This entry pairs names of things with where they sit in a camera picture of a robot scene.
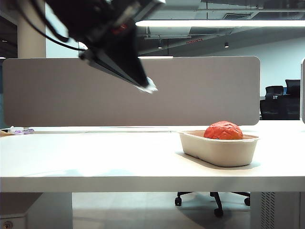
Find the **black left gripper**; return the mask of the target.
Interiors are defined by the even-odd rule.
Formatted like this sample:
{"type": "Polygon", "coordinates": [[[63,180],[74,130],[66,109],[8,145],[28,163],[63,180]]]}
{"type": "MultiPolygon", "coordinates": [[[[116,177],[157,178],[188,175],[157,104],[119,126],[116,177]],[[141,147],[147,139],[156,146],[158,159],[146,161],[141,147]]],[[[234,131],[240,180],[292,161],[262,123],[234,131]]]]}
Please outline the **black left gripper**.
{"type": "Polygon", "coordinates": [[[81,42],[89,49],[80,59],[141,91],[158,91],[138,58],[136,22],[163,6],[164,0],[86,0],[81,42]]]}

